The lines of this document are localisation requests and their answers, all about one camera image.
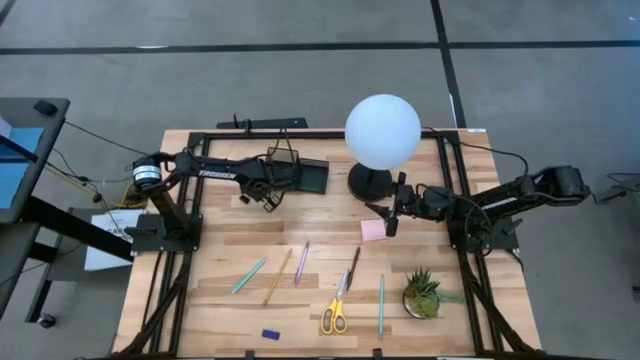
lamp base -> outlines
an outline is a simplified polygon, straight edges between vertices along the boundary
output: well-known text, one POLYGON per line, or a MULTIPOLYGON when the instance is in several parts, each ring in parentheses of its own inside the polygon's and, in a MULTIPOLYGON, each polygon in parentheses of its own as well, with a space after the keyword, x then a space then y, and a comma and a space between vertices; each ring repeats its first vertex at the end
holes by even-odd
POLYGON ((349 171, 349 191, 360 201, 376 202, 384 199, 392 183, 389 170, 372 170, 358 163, 349 171))

pencil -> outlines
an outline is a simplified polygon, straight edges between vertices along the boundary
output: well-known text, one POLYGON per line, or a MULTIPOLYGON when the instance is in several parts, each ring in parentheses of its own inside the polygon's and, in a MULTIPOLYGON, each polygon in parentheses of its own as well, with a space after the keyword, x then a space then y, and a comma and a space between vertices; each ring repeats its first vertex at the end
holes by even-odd
POLYGON ((254 266, 253 269, 251 269, 251 271, 249 271, 247 276, 245 276, 244 279, 240 280, 240 282, 233 287, 233 290, 231 290, 231 293, 232 294, 237 293, 238 290, 240 290, 240 288, 242 288, 244 284, 246 284, 247 281, 249 281, 249 279, 251 279, 251 277, 258 272, 258 270, 260 270, 260 268, 262 267, 262 265, 264 265, 266 261, 267 261, 267 258, 262 258, 262 260, 260 260, 260 262, 257 263, 256 266, 254 266))
POLYGON ((269 289, 269 292, 267 293, 267 297, 264 298, 262 305, 267 305, 267 303, 269 302, 269 299, 271 298, 271 294, 273 294, 273 290, 275 290, 276 286, 278 285, 278 280, 280 280, 280 276, 284 271, 285 265, 287 265, 287 261, 289 261, 289 257, 291 256, 292 251, 293 249, 289 249, 287 256, 284 257, 284 261, 282 262, 282 265, 280 265, 280 271, 278 271, 278 275, 276 275, 276 278, 273 279, 273 282, 271 283, 271 289, 269 289))
POLYGON ((380 275, 380 319, 378 323, 378 340, 382 341, 384 333, 384 275, 380 275))

wooden tabletop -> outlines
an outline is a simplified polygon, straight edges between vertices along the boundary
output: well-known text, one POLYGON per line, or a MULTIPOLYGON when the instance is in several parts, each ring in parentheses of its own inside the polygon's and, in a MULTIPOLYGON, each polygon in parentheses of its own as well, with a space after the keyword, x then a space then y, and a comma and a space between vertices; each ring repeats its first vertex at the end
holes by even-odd
MULTIPOLYGON (((181 151, 189 132, 167 131, 162 151, 181 151)), ((460 136, 465 142, 489 146, 484 132, 462 130, 460 136)), ((274 143, 214 140, 208 155, 240 159, 264 153, 274 143)), ((244 205, 238 199, 236 183, 205 181, 201 206, 204 233, 191 268, 178 355, 244 356, 245 350, 255 350, 257 356, 370 356, 374 348, 382 348, 385 355, 473 354, 466 305, 443 304, 437 319, 417 320, 409 317, 401 303, 407 283, 405 273, 420 265, 431 269, 433 277, 442 283, 441 290, 462 295, 457 255, 449 247, 445 224, 401 217, 395 238, 383 244, 362 245, 360 221, 376 219, 377 215, 349 194, 347 174, 355 160, 344 140, 291 140, 291 145, 300 157, 330 162, 326 195, 287 193, 276 211, 266 213, 260 204, 244 205), (301 282, 295 287, 293 279, 307 241, 311 243, 309 255, 301 282), (341 276, 351 266, 360 245, 353 284, 344 299, 349 328, 342 335, 323 335, 320 313, 335 296, 341 276), (269 304, 263 306, 289 249, 293 254, 284 274, 269 304), (232 295, 233 286, 263 257, 267 258, 265 265, 232 295), (381 274, 386 282, 383 341, 378 340, 381 274), (280 332, 280 340, 261 337, 263 329, 280 332)), ((463 147, 463 153, 473 193, 499 184, 491 153, 467 147, 463 147)), ((452 152, 449 161, 457 179, 452 152)), ((392 171, 394 179, 399 171, 407 173, 409 184, 443 185, 436 142, 422 140, 413 158, 392 171)), ((172 190, 174 196, 177 188, 172 190)), ((156 253, 135 259, 115 351, 129 344, 140 330, 155 259, 156 253)), ((496 305, 527 343, 539 347, 520 266, 503 251, 493 251, 487 266, 496 305)), ((150 311, 155 305, 154 298, 150 311)), ((490 349, 486 314, 479 303, 478 308, 485 347, 490 349)), ((165 319, 161 350, 168 347, 172 309, 165 319)))

green pen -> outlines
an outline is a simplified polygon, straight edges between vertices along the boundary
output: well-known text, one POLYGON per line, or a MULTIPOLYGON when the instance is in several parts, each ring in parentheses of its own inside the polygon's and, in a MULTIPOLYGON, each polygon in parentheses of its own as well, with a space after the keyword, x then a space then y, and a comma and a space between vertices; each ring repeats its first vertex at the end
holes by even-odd
POLYGON ((258 270, 260 270, 260 268, 262 267, 262 265, 264 265, 264 263, 267 261, 267 258, 262 258, 262 260, 260 260, 259 263, 256 264, 256 266, 253 267, 253 269, 251 269, 251 271, 249 271, 249 273, 247 274, 247 276, 244 277, 244 279, 240 280, 240 282, 233 287, 233 290, 231 290, 232 294, 235 294, 238 292, 238 290, 240 290, 241 287, 244 286, 244 284, 249 281, 249 279, 251 279, 251 277, 253 275, 255 275, 255 273, 258 272, 258 270))
POLYGON ((378 320, 378 340, 382 341, 384 333, 384 275, 380 275, 380 320, 378 320))

plant pot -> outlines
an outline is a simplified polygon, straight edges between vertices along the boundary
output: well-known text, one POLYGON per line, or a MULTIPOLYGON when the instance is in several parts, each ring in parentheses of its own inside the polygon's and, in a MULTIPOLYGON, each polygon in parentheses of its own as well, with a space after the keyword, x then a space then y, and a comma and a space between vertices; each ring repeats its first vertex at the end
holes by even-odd
POLYGON ((413 310, 411 310, 411 300, 407 299, 407 296, 405 295, 405 291, 402 292, 402 305, 404 306, 404 310, 407 312, 407 314, 409 314, 414 319, 420 319, 420 320, 432 319, 432 318, 428 318, 420 314, 417 314, 413 310))

